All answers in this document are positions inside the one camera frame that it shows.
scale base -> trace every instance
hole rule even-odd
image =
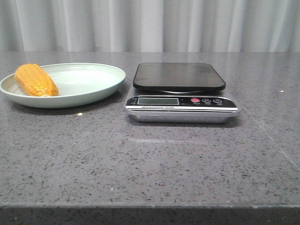
[[[167,104],[174,99],[178,99],[177,104]],[[133,86],[124,107],[134,120],[140,122],[220,124],[240,113],[238,104],[220,92],[216,95],[174,94],[141,91]]]

red button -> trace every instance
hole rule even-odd
[[[192,101],[192,102],[200,102],[200,99],[198,99],[198,98],[196,98],[196,97],[193,97],[193,98],[191,98],[191,101]]]

button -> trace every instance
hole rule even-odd
[[[215,98],[214,100],[212,100],[214,103],[222,103],[223,101],[219,98]]]
[[[203,98],[202,101],[203,101],[204,103],[210,103],[210,102],[211,102],[211,100],[210,100],[209,98]]]
[[[193,97],[193,98],[191,98],[191,101],[192,101],[192,102],[200,102],[200,99],[198,99],[198,98],[196,98],[196,97]]]

control panel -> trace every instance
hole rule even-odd
[[[129,110],[234,112],[238,108],[225,97],[214,96],[136,96],[128,99]]]

gray speckled countertop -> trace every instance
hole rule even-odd
[[[24,63],[68,62],[126,79],[68,109],[0,94],[0,224],[298,224],[300,53],[0,52],[0,79]],[[123,105],[143,62],[211,64],[240,116],[136,122]]]

